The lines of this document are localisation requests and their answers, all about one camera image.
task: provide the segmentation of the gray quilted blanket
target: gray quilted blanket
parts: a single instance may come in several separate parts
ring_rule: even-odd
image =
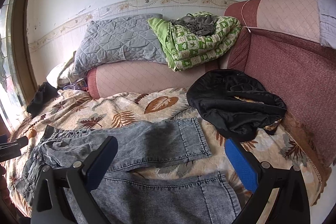
[[[161,14],[141,14],[91,21],[75,55],[75,74],[120,61],[166,64],[162,46],[147,20]]]

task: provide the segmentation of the jeans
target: jeans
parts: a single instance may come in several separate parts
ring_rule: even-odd
[[[140,121],[101,130],[47,126],[15,188],[31,204],[41,165],[62,168],[83,161],[109,135],[118,140],[118,153],[91,194],[111,223],[231,223],[238,215],[237,196],[220,172],[176,180],[148,180],[127,173],[210,157],[197,118]],[[86,223],[69,189],[66,194],[78,223]]]

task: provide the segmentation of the decorative wall border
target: decorative wall border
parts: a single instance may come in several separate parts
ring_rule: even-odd
[[[56,27],[51,32],[43,36],[41,39],[30,43],[29,52],[35,52],[39,48],[48,44],[55,38],[64,35],[76,28],[88,24],[91,20],[106,19],[112,16],[123,15],[129,12],[141,13],[141,10],[150,8],[162,8],[162,7],[207,7],[216,8],[223,11],[226,10],[231,4],[236,3],[235,0],[125,0],[118,3],[110,4],[92,10],[78,17],[75,17],[66,23]]]

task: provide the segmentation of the black garment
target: black garment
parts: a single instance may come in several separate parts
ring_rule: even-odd
[[[258,80],[233,69],[204,74],[189,88],[186,96],[189,105],[212,123],[222,136],[235,137],[240,142],[253,140],[257,128],[273,124],[287,110],[283,100],[267,92]]]
[[[48,82],[44,82],[42,85],[39,85],[38,91],[35,93],[29,106],[27,106],[27,112],[31,113],[31,116],[34,118],[41,112],[43,104],[57,96],[57,89]]]
[[[178,20],[170,20],[169,22],[173,25],[182,25],[199,37],[205,37],[215,33],[217,17],[212,15],[193,17],[188,14]]]

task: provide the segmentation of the green patterned blanket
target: green patterned blanket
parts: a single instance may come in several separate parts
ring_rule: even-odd
[[[212,15],[198,12],[192,16]],[[236,42],[241,24],[234,17],[217,17],[215,34],[199,37],[188,28],[171,22],[150,18],[148,23],[159,38],[169,68],[180,71],[221,57]]]

